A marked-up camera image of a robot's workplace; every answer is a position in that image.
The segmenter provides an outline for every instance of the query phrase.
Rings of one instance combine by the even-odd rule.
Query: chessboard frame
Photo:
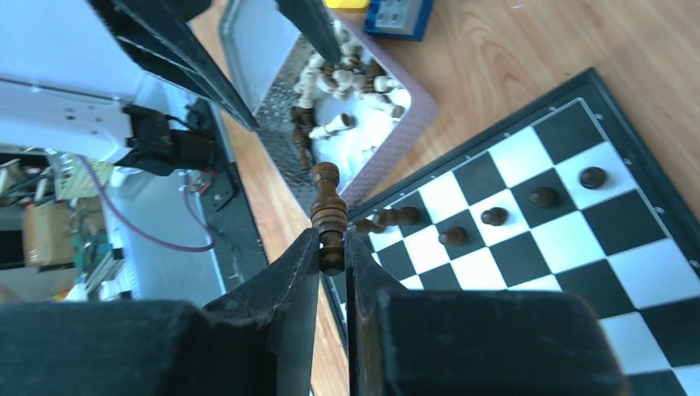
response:
[[[680,250],[686,257],[692,257],[688,259],[689,265],[700,276],[700,264],[698,264],[700,263],[700,223],[594,68],[589,68],[574,76],[474,138],[467,140],[464,144],[457,146],[449,153],[442,155],[416,173],[350,209],[348,222],[363,219],[367,216],[368,211],[376,208],[380,203],[398,200],[401,196],[416,190],[418,186],[429,182],[431,175],[447,172],[458,163],[464,162],[466,158],[485,151],[488,147],[509,137],[510,134],[542,118],[547,112],[552,111],[552,107],[563,106],[580,97],[576,93],[586,85],[593,89],[591,93],[597,95],[597,99],[604,104],[602,109],[591,110],[595,111],[596,118],[605,130],[610,143],[625,160],[628,170],[641,190],[644,191],[650,204],[659,215],[659,219],[666,226]],[[333,281],[328,276],[323,278],[326,295],[331,303],[338,331],[343,345],[347,349],[348,331],[343,324],[343,312],[335,295]]]

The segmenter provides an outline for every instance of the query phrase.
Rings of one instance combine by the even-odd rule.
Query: wooden surface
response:
[[[193,29],[225,68],[217,33],[224,0],[218,1]],[[442,112],[375,193],[595,67],[693,212],[700,213],[700,2],[434,3],[424,42],[381,43],[435,96]],[[226,126],[267,254],[274,259],[309,220],[258,139],[228,118]],[[348,368],[325,298],[316,325],[314,390],[323,396],[347,394]]]

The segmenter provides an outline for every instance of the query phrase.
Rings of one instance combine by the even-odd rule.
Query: white square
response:
[[[481,214],[494,207],[500,207],[508,211],[508,218],[505,223],[498,226],[482,223]],[[510,190],[503,190],[472,205],[470,213],[486,246],[493,246],[528,230],[523,212],[520,211],[520,206],[518,206]]]
[[[455,174],[447,172],[418,189],[433,223],[439,223],[469,208]]]
[[[555,274],[605,257],[584,215],[578,210],[537,226],[531,232],[549,269]]]
[[[531,126],[514,133],[489,151],[508,187],[525,182],[553,166],[542,141]]]
[[[686,394],[700,394],[700,365],[679,367],[674,373]]]
[[[626,375],[671,368],[659,343],[638,312],[600,321],[612,350]]]
[[[420,280],[420,276],[414,275],[410,278],[406,278],[401,281],[401,285],[406,286],[408,290],[422,290],[423,282]]]
[[[595,190],[584,188],[579,181],[581,171],[587,167],[599,167],[608,174],[605,183]],[[588,208],[637,188],[627,165],[609,142],[603,142],[576,154],[558,164],[556,171],[566,190],[569,191],[571,200],[579,209]]]
[[[447,250],[438,241],[439,236],[438,229],[431,225],[404,239],[406,251],[417,274],[430,271],[450,261]]]
[[[487,247],[452,261],[452,269],[463,290],[503,290],[505,280]]]
[[[369,233],[375,252],[386,249],[404,238],[398,225],[387,227],[383,233]]]
[[[508,289],[512,291],[561,291],[561,286],[559,286],[555,276],[547,275],[542,278],[529,280],[520,285],[511,286]]]
[[[608,258],[638,309],[700,295],[700,280],[671,239],[649,243]]]

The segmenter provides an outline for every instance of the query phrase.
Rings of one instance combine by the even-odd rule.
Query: metal tray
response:
[[[438,116],[438,104],[360,26],[340,20],[362,46],[362,60],[370,58],[399,81],[405,89],[390,98],[406,108],[399,120],[350,99],[331,96],[316,101],[316,119],[328,122],[340,112],[353,113],[357,128],[328,140],[315,140],[316,162],[330,161],[341,172],[340,195],[349,207],[359,204],[407,154]],[[316,190],[308,172],[300,170],[292,141],[290,108],[298,97],[293,92],[300,71],[313,47],[274,7],[271,0],[237,0],[227,6],[220,25],[225,56],[236,89],[258,119],[258,136],[272,161],[309,213]]]

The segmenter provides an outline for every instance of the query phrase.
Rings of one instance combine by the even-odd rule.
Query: chessboard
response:
[[[592,69],[349,221],[409,289],[576,293],[634,394],[700,394],[700,227]]]

